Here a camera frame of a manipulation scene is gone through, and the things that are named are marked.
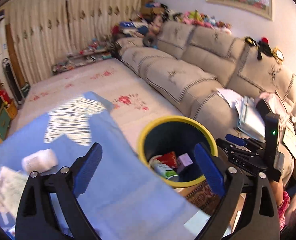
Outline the pink white paper box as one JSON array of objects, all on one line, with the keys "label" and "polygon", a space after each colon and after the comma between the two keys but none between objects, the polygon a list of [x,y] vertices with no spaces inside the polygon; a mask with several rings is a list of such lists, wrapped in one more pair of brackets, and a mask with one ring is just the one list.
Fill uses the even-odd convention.
[{"label": "pink white paper box", "polygon": [[178,164],[178,167],[185,168],[185,167],[188,167],[191,164],[193,164],[193,161],[191,160],[191,158],[189,157],[189,155],[187,153],[185,153],[185,154],[180,155],[177,158],[177,164]]}]

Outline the small white pill bottle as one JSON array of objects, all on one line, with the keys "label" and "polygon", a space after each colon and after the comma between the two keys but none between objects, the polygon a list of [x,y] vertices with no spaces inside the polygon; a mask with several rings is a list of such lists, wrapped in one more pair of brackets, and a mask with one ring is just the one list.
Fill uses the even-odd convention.
[{"label": "small white pill bottle", "polygon": [[22,159],[21,165],[27,173],[47,172],[58,165],[58,159],[52,149],[40,150]]}]

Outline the beige curtains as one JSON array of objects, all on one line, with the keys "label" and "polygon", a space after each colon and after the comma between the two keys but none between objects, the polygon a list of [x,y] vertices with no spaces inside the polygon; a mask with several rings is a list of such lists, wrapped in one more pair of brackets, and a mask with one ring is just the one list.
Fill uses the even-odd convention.
[{"label": "beige curtains", "polygon": [[59,59],[110,35],[140,9],[140,0],[3,0],[24,79],[48,79]]}]

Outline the floral mattress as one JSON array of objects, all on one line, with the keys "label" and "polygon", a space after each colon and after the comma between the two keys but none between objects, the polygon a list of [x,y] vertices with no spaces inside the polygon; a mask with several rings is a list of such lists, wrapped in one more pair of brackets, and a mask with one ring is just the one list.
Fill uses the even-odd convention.
[{"label": "floral mattress", "polygon": [[171,103],[117,59],[100,61],[38,82],[10,125],[9,134],[57,105],[85,92],[113,103],[111,117],[135,148],[143,128],[153,120],[180,115]]}]

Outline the low shelf with clutter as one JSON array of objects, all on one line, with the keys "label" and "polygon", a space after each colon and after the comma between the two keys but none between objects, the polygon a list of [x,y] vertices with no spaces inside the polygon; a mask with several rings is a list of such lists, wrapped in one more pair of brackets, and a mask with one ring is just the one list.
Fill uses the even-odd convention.
[{"label": "low shelf with clutter", "polygon": [[111,52],[107,48],[85,49],[76,54],[68,55],[65,59],[55,63],[52,66],[52,73],[53,75],[61,74],[111,58]]}]

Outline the black tower fan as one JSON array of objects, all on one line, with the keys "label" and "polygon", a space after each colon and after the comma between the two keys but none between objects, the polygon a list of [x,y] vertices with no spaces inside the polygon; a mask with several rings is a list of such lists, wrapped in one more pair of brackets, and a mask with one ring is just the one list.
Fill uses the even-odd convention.
[{"label": "black tower fan", "polygon": [[21,92],[21,88],[19,87],[19,84],[17,82],[16,76],[15,76],[14,71],[12,69],[10,59],[4,58],[2,60],[2,67],[3,67],[4,75],[5,75],[6,80],[8,82],[8,86],[10,87],[10,90],[12,91],[14,99],[16,100],[16,102],[19,105],[22,105],[25,102],[25,98],[23,97],[23,94]]}]

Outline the pile of plush toys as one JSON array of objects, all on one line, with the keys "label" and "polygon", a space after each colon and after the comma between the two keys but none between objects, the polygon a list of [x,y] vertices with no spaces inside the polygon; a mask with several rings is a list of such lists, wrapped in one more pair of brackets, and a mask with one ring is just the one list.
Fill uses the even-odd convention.
[{"label": "pile of plush toys", "polygon": [[145,19],[153,20],[155,16],[160,16],[163,23],[173,21],[188,25],[216,29],[229,35],[232,34],[231,25],[229,23],[218,21],[215,19],[214,16],[202,14],[198,10],[176,12],[174,10],[169,9],[167,5],[151,2],[142,5],[140,13],[142,16],[145,17]]}]

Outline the white green bottle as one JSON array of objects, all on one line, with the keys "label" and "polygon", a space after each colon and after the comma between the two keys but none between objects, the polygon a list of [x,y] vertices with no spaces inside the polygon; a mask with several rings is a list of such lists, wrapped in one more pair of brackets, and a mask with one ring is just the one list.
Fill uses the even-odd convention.
[{"label": "white green bottle", "polygon": [[166,180],[179,182],[179,175],[171,167],[162,163],[158,159],[152,159],[149,162],[152,169]]}]

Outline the blue tablecloth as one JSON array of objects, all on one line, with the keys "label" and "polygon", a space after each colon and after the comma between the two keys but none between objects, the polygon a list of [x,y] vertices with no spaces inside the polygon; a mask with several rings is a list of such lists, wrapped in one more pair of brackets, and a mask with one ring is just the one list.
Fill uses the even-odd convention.
[{"label": "blue tablecloth", "polygon": [[[50,148],[59,167],[70,166],[89,150],[61,135],[44,136],[43,114],[0,145],[0,168],[21,171],[22,158]],[[109,111],[87,118],[91,141],[102,146],[102,159],[78,202],[102,239],[194,239],[189,223],[198,209],[169,187],[137,158]]]}]

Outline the red snack packet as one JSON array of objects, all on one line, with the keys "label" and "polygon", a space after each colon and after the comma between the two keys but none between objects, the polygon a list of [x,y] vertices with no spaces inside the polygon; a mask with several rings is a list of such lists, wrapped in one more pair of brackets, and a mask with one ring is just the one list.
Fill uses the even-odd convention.
[{"label": "red snack packet", "polygon": [[156,156],[156,159],[160,161],[161,163],[168,165],[172,169],[177,169],[177,158],[174,151],[171,151],[164,155],[158,155]]}]

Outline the beige sofa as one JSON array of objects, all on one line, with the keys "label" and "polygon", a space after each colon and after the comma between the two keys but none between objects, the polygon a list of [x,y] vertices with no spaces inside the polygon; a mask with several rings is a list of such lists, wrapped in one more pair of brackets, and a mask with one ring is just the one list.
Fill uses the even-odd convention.
[{"label": "beige sofa", "polygon": [[155,47],[138,37],[120,38],[116,46],[128,68],[214,138],[243,135],[237,110],[218,94],[221,88],[249,98],[276,93],[288,113],[294,109],[296,75],[273,57],[259,60],[255,46],[223,31],[166,22]]}]

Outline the yellow rim trash bin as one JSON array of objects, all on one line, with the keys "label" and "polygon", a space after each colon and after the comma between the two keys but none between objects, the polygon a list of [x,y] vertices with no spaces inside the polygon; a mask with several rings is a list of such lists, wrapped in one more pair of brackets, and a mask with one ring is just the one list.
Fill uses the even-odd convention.
[{"label": "yellow rim trash bin", "polygon": [[218,156],[216,142],[211,133],[199,122],[179,115],[165,116],[150,122],[141,132],[137,153],[139,160],[153,171],[149,161],[157,155],[174,152],[176,157],[187,153],[193,164],[184,169],[179,181],[159,176],[173,188],[187,188],[205,181],[202,169],[196,163],[195,146],[202,144],[208,154]]}]

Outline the papers on sofa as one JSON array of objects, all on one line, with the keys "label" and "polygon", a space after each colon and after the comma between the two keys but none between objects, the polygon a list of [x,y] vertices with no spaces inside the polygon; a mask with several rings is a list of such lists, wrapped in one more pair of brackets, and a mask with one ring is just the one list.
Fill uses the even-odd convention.
[{"label": "papers on sofa", "polygon": [[218,88],[217,94],[231,109],[237,110],[237,128],[252,139],[264,142],[265,124],[255,107],[254,100],[241,96],[231,89]]}]

